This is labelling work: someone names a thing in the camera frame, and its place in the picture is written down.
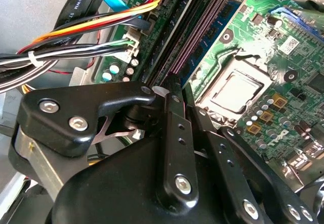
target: gray metal panel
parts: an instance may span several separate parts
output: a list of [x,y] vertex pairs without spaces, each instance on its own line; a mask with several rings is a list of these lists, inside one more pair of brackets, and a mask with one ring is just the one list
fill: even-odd
[[[66,0],[0,0],[0,53],[15,53],[33,39],[53,29]],[[60,61],[55,69],[73,71],[88,59]],[[36,87],[68,86],[70,76],[46,73],[31,84]]]

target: black capacitor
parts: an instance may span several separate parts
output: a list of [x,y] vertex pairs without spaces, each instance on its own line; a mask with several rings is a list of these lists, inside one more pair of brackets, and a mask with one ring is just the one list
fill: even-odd
[[265,154],[265,153],[261,154],[261,158],[265,163],[269,163],[269,161],[270,161],[267,154]]
[[279,27],[282,26],[283,21],[280,20],[280,19],[278,19],[278,18],[275,18],[275,17],[273,17],[273,16],[269,16],[269,17],[267,18],[267,23],[268,23],[269,25],[272,25],[272,26],[276,27],[276,28],[279,28]]
[[299,126],[307,133],[311,130],[310,126],[304,120],[299,121]]
[[307,133],[299,125],[295,125],[294,130],[302,137],[307,135]]

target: capacitor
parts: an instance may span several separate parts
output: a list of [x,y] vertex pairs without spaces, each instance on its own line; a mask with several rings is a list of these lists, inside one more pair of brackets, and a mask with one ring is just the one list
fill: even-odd
[[260,148],[260,149],[266,149],[267,148],[267,144],[264,142],[263,139],[258,139],[256,142],[257,146]]
[[299,125],[295,125],[294,130],[302,137],[307,135],[307,133]]
[[265,163],[269,163],[269,161],[270,161],[267,154],[265,154],[265,153],[261,154],[261,158]]
[[292,122],[287,117],[281,117],[279,122],[286,128],[290,127]]
[[132,76],[134,74],[134,69],[132,67],[128,67],[126,68],[126,71],[125,73],[128,75],[128,76]]
[[308,139],[310,139],[310,135],[309,135],[309,134],[306,134],[303,138],[304,138],[305,140],[308,140]]
[[128,81],[131,81],[131,79],[130,79],[129,77],[127,77],[127,76],[124,76],[124,77],[122,78],[122,81],[123,81],[123,82],[128,82]]
[[304,120],[299,121],[299,126],[307,133],[311,131],[310,126]]
[[109,70],[112,74],[118,74],[119,73],[119,63],[112,63],[109,67]]
[[266,101],[261,100],[259,101],[258,105],[261,107],[262,110],[266,111],[269,109],[269,105],[266,103]]
[[139,64],[140,64],[140,61],[138,61],[137,58],[133,58],[133,59],[131,60],[131,66],[133,66],[133,67],[137,67]]
[[250,117],[250,119],[252,121],[257,121],[257,119],[258,119],[258,116],[253,111],[249,112],[248,116]]
[[266,133],[271,139],[276,139],[278,137],[277,133],[273,129],[267,130]]
[[247,126],[251,126],[253,124],[252,120],[249,117],[243,118],[243,121]]
[[254,106],[253,107],[253,112],[255,112],[255,114],[257,116],[261,116],[263,114],[263,110],[261,109],[261,107],[259,106]]
[[112,79],[112,75],[111,75],[111,73],[110,73],[109,70],[105,70],[105,71],[102,73],[102,79],[103,79],[104,81],[106,81],[106,82],[111,81],[111,79]]
[[269,17],[267,18],[267,23],[268,23],[269,25],[272,25],[272,26],[276,27],[276,28],[279,28],[279,27],[282,26],[283,21],[280,20],[280,19],[278,19],[278,18],[275,18],[275,17],[273,17],[273,16],[269,16]]
[[269,95],[265,95],[263,97],[263,100],[265,100],[267,102],[267,104],[269,104],[269,105],[274,103],[274,100]]

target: wire bundle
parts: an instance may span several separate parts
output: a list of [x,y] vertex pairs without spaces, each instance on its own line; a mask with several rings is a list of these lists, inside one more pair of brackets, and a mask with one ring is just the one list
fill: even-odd
[[[135,26],[133,20],[140,14],[155,9],[160,0],[147,0],[146,3],[118,13],[105,13],[91,15],[66,24],[59,22],[53,31],[36,38],[30,45],[21,49],[17,54],[0,56],[0,93],[21,86],[36,77],[51,70],[60,59],[90,58],[95,56],[109,56],[116,52],[126,50],[127,42],[119,44],[75,44],[79,38],[88,32],[101,30],[116,25]],[[31,61],[33,52],[34,60],[40,60],[41,66],[34,66]],[[22,90],[28,92],[28,85]]]

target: cable tie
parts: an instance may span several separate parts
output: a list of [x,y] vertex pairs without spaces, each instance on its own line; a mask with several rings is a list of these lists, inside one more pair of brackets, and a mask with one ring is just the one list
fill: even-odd
[[41,67],[44,65],[44,61],[39,61],[36,59],[35,55],[34,55],[34,51],[29,51],[28,52],[28,59],[30,60],[30,62],[35,66],[35,67]]

